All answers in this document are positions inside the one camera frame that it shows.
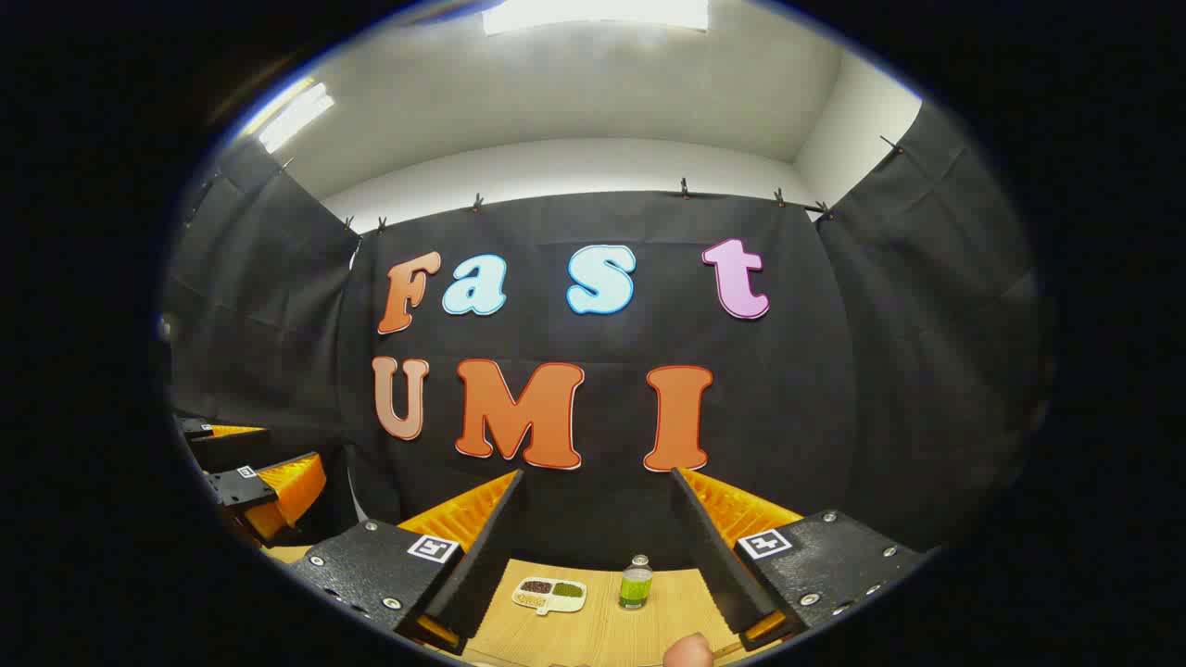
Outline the green label plastic bottle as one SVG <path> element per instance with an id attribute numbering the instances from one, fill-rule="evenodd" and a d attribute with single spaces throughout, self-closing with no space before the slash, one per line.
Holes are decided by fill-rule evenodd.
<path id="1" fill-rule="evenodd" d="M 623 570 L 618 605 L 623 610 L 639 610 L 650 598 L 655 571 L 648 555 L 637 554 Z"/>

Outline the white divided bean dish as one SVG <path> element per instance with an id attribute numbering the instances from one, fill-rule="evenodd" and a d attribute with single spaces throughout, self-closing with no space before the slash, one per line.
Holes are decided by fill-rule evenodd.
<path id="1" fill-rule="evenodd" d="M 585 606 L 587 587 L 576 580 L 528 577 L 518 583 L 510 599 L 538 616 L 575 614 Z"/>

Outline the ceiling light panel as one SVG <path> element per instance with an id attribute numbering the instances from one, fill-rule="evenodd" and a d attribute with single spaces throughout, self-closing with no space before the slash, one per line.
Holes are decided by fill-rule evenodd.
<path id="1" fill-rule="evenodd" d="M 708 0 L 504 0 L 482 13 L 486 34 L 581 21 L 659 25 L 704 32 Z"/>
<path id="2" fill-rule="evenodd" d="M 334 106 L 325 83 L 299 80 L 272 99 L 246 127 L 268 153 L 275 153 Z"/>

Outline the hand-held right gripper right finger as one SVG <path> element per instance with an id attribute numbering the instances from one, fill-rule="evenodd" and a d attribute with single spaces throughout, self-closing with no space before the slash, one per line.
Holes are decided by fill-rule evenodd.
<path id="1" fill-rule="evenodd" d="M 676 466 L 671 482 L 693 564 L 746 650 L 839 623 L 932 555 L 844 510 L 818 474 L 761 474 L 750 489 Z"/>

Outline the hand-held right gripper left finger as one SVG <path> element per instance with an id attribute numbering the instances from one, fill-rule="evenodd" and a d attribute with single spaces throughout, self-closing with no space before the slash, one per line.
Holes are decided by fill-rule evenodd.
<path id="1" fill-rule="evenodd" d="M 381 633 L 460 655 L 512 555 L 522 479 L 503 474 L 400 525 L 361 521 L 291 573 Z"/>

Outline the black backdrop cloth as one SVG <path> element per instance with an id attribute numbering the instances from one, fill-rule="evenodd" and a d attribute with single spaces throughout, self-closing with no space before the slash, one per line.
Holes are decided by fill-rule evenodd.
<path id="1" fill-rule="evenodd" d="M 183 412 L 342 447 L 398 523 L 522 475 L 523 559 L 690 565 L 674 466 L 927 550 L 1016 474 L 1054 370 L 1029 235 L 924 103 L 812 220 L 744 195 L 542 195 L 349 231 L 259 150 L 166 271 Z"/>

